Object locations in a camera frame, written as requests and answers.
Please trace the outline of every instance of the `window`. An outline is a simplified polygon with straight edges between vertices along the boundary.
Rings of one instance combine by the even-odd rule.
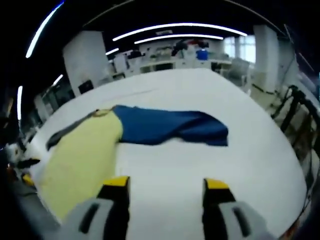
[[[256,38],[251,36],[240,36],[240,58],[248,62],[256,62]]]
[[[230,58],[234,58],[236,56],[234,37],[227,37],[224,39],[224,52],[228,54]]]

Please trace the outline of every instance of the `white table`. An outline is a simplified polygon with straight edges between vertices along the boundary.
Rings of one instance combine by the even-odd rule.
[[[91,90],[50,117],[30,143],[29,154],[38,154],[45,164],[51,153],[44,144],[53,133],[96,108],[115,104],[203,111],[229,129],[228,147],[177,139],[157,146],[118,146],[116,172],[131,176],[128,240],[204,239],[205,177],[226,182],[237,200],[265,218],[276,237],[299,216],[306,184],[291,145],[248,95],[208,69],[151,72]],[[39,175],[41,166],[32,171]]]

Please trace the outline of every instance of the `yellow cloth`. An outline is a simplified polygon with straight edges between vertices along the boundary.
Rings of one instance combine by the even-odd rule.
[[[99,111],[57,144],[40,180],[40,194],[61,220],[76,204],[95,197],[115,175],[116,144],[123,134],[113,111]]]

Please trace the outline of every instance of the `black ceiling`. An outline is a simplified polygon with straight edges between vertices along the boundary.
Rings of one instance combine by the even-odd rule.
[[[62,73],[66,76],[62,57],[63,46],[81,30],[103,31],[106,50],[127,50],[133,42],[154,37],[154,31],[133,35],[117,42],[118,35],[153,25],[193,22],[229,27],[253,34],[253,25],[269,23],[246,6],[264,16],[275,26],[279,37],[284,37],[284,24],[288,24],[303,43],[302,51],[315,68],[320,69],[318,33],[315,29],[316,2],[293,3],[285,0],[66,0],[46,25],[30,58],[25,55],[29,44],[45,17],[61,2],[58,0],[10,2],[3,21],[5,35],[5,75],[1,81],[12,86],[23,85],[22,110],[28,112],[33,97],[50,86]],[[99,14],[97,19],[88,23]],[[201,33],[221,37],[231,33],[204,28],[173,28],[174,33]]]

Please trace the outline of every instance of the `ceiling light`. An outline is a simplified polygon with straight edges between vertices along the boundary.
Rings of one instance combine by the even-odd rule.
[[[35,35],[30,43],[30,46],[28,48],[28,51],[26,52],[25,57],[28,59],[30,58],[32,52],[34,51],[34,48],[37,44],[37,41],[40,37],[41,32],[44,30],[45,26],[47,25],[47,23],[49,22],[49,20],[51,19],[51,17],[55,14],[55,12],[58,10],[58,8],[60,8],[62,6],[62,4],[64,4],[64,2],[62,2],[60,5],[58,5],[46,18],[45,20],[41,23],[39,29],[35,32]]]
[[[20,121],[21,119],[21,97],[22,97],[22,89],[23,87],[20,86],[18,88],[18,96],[17,96],[17,101],[16,101],[16,113],[17,113],[17,118]]]
[[[211,36],[211,35],[203,35],[203,34],[172,34],[172,35],[166,35],[166,36],[156,36],[147,38],[140,41],[135,41],[134,44],[141,44],[153,40],[159,40],[159,39],[169,39],[169,38],[205,38],[205,39],[219,39],[223,40],[224,38],[221,36]]]
[[[105,53],[105,55],[113,54],[113,53],[115,53],[116,51],[119,51],[119,48],[115,48],[115,49],[113,49],[113,50],[111,50],[111,51],[108,51],[108,52]]]
[[[58,78],[53,82],[52,86],[57,85],[57,83],[63,78],[64,76],[61,74],[60,76],[58,76]]]
[[[211,25],[211,24],[204,24],[204,23],[191,23],[191,22],[183,22],[183,23],[170,23],[170,24],[162,24],[162,25],[156,25],[156,26],[149,26],[149,27],[145,27],[145,28],[141,28],[135,31],[131,31],[128,32],[126,34],[120,35],[115,37],[114,39],[112,39],[112,41],[117,41],[119,39],[123,39],[125,37],[131,36],[133,34],[138,34],[138,33],[142,33],[145,31],[149,31],[149,30],[154,30],[154,29],[162,29],[162,28],[171,28],[171,27],[204,27],[204,28],[211,28],[211,29],[220,29],[220,30],[224,30],[224,31],[228,31],[234,34],[239,34],[241,36],[248,36],[248,34],[242,32],[242,31],[237,31],[228,27],[224,27],[224,26],[218,26],[218,25]]]

